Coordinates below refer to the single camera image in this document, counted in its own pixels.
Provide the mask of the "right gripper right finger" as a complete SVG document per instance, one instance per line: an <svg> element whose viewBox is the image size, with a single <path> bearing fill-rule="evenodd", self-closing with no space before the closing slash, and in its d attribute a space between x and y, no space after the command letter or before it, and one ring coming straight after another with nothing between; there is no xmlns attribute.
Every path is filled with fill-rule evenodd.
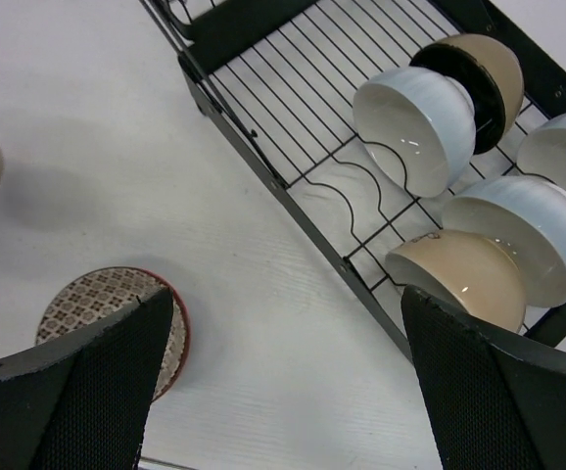
<svg viewBox="0 0 566 470"><path fill-rule="evenodd" d="M566 469L566 352L416 286L401 313L446 469Z"/></svg>

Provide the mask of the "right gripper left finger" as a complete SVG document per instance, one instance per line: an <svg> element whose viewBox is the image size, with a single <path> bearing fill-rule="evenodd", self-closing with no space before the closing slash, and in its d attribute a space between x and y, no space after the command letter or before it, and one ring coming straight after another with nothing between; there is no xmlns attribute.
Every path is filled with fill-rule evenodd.
<svg viewBox="0 0 566 470"><path fill-rule="evenodd" d="M0 358L0 469L135 469L173 314L167 288Z"/></svg>

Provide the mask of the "brown white patterned bowl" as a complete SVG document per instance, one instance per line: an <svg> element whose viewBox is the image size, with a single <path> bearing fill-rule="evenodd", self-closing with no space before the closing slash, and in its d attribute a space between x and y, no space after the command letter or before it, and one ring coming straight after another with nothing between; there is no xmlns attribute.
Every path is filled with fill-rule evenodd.
<svg viewBox="0 0 566 470"><path fill-rule="evenodd" d="M89 271L68 283L52 299L39 321L37 346L80 328L101 322L108 329L131 312L138 302L163 288L172 295L173 314L165 353L153 394L162 397L176 382L191 346L191 322L185 303L160 275L135 266L110 266Z"/></svg>

